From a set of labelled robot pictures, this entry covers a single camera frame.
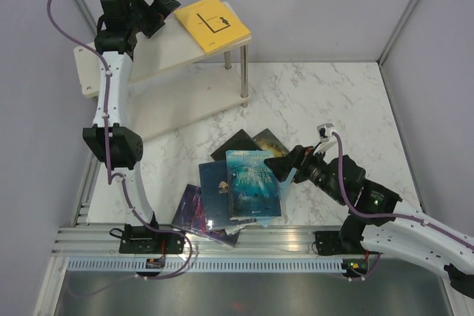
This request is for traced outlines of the teal ocean cover book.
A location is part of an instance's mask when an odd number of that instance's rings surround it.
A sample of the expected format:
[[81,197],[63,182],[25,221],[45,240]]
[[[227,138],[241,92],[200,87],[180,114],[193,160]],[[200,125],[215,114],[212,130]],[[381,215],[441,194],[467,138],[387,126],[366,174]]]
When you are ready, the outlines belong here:
[[279,182],[264,164],[273,154],[266,150],[226,152],[230,219],[264,217],[278,196]]

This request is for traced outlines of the light blue Hemingway book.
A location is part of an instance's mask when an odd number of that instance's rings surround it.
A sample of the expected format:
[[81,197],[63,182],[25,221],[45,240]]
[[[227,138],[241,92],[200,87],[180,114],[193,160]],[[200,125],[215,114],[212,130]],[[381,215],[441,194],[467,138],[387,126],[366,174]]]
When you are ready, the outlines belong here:
[[283,209],[281,205],[290,190],[290,185],[291,180],[286,180],[278,185],[277,199],[273,201],[273,204],[270,207],[270,211],[264,217],[256,218],[257,224],[263,227],[268,227],[275,218],[279,218],[282,216]]

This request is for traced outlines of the yellow book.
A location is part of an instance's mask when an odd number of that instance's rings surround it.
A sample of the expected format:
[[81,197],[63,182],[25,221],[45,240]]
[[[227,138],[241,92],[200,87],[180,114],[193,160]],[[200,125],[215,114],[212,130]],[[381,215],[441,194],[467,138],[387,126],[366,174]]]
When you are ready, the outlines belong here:
[[251,36],[244,23],[220,0],[200,0],[174,14],[207,55]]

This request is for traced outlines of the dark blue Wuthering Heights book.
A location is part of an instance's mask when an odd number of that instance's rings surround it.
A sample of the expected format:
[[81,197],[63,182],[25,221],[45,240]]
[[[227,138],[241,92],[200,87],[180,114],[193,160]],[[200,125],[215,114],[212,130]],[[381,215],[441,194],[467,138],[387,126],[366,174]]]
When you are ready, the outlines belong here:
[[198,168],[207,231],[241,229],[256,222],[254,219],[230,219],[226,161],[204,163]]

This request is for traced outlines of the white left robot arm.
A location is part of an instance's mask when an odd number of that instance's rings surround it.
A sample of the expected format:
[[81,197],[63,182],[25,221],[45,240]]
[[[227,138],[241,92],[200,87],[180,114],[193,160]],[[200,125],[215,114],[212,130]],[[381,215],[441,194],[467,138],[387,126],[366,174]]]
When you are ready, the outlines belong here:
[[94,156],[104,163],[107,182],[117,183],[127,206],[126,228],[140,230],[136,244],[147,253],[162,243],[159,225],[147,199],[140,163],[142,137],[128,127],[128,84],[137,35],[151,38],[180,6],[176,0],[100,0],[94,48],[99,58],[99,96],[91,127],[82,137]]

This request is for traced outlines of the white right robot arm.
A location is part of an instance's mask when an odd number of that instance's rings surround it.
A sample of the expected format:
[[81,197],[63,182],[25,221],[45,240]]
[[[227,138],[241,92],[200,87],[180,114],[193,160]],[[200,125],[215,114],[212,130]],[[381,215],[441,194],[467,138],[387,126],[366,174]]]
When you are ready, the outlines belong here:
[[387,254],[447,279],[457,292],[473,296],[473,238],[439,223],[400,195],[371,181],[348,155],[326,162],[318,147],[298,145],[265,165],[279,181],[294,169],[295,183],[309,181],[342,206],[348,216],[337,232],[316,232],[322,255]]

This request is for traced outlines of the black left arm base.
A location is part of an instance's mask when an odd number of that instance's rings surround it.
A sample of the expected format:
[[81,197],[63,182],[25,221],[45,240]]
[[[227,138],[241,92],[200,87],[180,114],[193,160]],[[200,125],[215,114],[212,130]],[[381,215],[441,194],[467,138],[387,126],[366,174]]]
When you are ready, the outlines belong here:
[[124,225],[118,252],[124,255],[179,255],[184,235],[176,231],[153,232],[145,226]]

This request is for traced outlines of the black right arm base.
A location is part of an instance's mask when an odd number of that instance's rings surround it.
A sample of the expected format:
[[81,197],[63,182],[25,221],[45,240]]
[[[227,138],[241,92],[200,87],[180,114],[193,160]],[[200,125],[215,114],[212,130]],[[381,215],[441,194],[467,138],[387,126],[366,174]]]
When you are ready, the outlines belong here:
[[343,244],[338,236],[338,231],[315,231],[312,250],[320,256],[334,255],[364,255],[365,249],[361,246]]

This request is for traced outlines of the green forest Alice book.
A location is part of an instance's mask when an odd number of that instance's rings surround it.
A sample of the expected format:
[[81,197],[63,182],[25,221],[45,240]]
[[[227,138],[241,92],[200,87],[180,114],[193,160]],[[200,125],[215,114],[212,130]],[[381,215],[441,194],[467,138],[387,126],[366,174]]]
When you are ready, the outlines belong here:
[[263,150],[270,151],[274,157],[282,157],[290,152],[268,128],[253,136],[253,140]]

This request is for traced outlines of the black folder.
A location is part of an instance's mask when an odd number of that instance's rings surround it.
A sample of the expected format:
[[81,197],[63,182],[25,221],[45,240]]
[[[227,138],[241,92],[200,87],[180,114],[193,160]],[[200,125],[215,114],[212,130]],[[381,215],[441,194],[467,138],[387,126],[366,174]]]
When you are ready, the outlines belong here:
[[261,150],[261,147],[244,131],[239,130],[218,149],[216,149],[210,157],[214,161],[223,161],[226,159],[226,152],[229,150]]

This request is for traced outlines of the white two-tier shelf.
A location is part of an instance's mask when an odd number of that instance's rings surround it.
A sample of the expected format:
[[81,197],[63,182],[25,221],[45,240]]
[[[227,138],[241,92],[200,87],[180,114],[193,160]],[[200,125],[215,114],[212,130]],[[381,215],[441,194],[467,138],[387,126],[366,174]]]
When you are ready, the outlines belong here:
[[[175,16],[152,37],[137,36],[128,84],[128,127],[149,140],[229,108],[250,97],[246,38],[217,51],[223,64],[209,56]],[[99,58],[86,47],[74,50],[82,93],[99,96]]]

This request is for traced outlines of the purple nebula cover book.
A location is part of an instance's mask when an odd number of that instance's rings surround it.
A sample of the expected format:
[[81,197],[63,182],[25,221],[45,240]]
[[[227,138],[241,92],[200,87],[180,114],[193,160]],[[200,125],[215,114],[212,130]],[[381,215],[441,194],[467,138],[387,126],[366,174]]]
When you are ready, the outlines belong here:
[[207,231],[204,205],[201,199],[201,188],[199,186],[186,185],[171,226],[231,247],[235,247],[238,243],[239,232],[228,235],[224,230]]

